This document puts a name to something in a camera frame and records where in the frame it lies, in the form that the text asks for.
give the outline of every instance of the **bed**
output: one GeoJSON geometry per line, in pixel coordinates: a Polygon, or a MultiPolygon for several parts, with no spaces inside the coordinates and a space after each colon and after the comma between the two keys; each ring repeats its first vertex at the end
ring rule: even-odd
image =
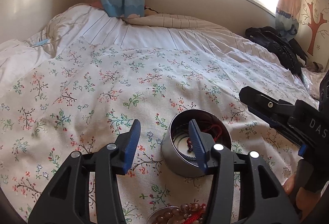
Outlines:
{"type": "MultiPolygon", "coordinates": [[[[274,54],[188,16],[125,22],[79,4],[28,40],[5,42],[0,50],[0,186],[25,220],[72,151],[97,151],[134,119],[141,136],[133,167],[118,177],[126,222],[145,223],[168,205],[206,203],[212,177],[180,177],[160,152],[171,119],[186,109],[216,115],[231,134],[232,150],[258,151],[284,183],[296,170],[298,149],[249,113],[239,91],[251,86],[275,99],[318,106],[274,54]]],[[[237,220],[238,174],[234,184],[237,220]]],[[[96,221],[93,178],[89,192],[96,221]]]]}

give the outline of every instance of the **floral bedsheet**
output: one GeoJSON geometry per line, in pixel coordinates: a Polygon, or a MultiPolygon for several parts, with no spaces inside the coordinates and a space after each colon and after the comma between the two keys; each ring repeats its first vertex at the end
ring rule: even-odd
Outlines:
{"type": "MultiPolygon", "coordinates": [[[[289,71],[247,52],[218,49],[216,57],[201,51],[122,50],[81,37],[1,97],[1,188],[28,220],[43,189],[72,151],[99,150],[128,131],[137,118],[141,136],[133,166],[118,177],[126,222],[145,223],[152,212],[168,205],[206,203],[212,177],[180,177],[166,167],[160,153],[171,119],[193,108],[222,119],[233,151],[258,151],[284,182],[296,169],[297,148],[248,112],[239,100],[244,86],[316,106],[289,71]]],[[[238,190],[238,174],[234,185],[238,190]]],[[[235,193],[233,220],[238,217],[238,200],[235,193]]],[[[92,178],[89,204],[96,221],[92,178]]]]}

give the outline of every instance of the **finger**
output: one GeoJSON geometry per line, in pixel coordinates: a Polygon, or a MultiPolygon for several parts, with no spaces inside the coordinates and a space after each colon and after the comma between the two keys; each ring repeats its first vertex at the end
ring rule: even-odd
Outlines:
{"type": "Polygon", "coordinates": [[[292,192],[295,186],[295,178],[296,178],[296,174],[292,175],[289,179],[287,179],[283,185],[283,189],[285,190],[287,195],[289,195],[292,192]]]}
{"type": "Polygon", "coordinates": [[[316,206],[321,198],[321,193],[314,193],[300,188],[296,196],[296,205],[302,211],[303,221],[316,206]]]}

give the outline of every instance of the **pink curtain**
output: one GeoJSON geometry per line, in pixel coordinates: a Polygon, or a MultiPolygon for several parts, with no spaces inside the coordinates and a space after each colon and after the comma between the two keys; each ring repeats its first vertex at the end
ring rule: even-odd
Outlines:
{"type": "Polygon", "coordinates": [[[283,38],[293,39],[298,31],[301,0],[279,0],[275,14],[275,28],[283,38]]]}

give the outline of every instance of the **red string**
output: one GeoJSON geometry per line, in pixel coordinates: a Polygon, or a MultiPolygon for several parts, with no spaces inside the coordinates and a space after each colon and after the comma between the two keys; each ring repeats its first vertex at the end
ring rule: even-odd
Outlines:
{"type": "Polygon", "coordinates": [[[213,139],[216,142],[218,140],[218,138],[222,135],[222,132],[223,132],[220,125],[212,124],[209,128],[203,130],[202,132],[208,132],[212,128],[217,128],[217,131],[218,131],[217,135],[213,139]]]}

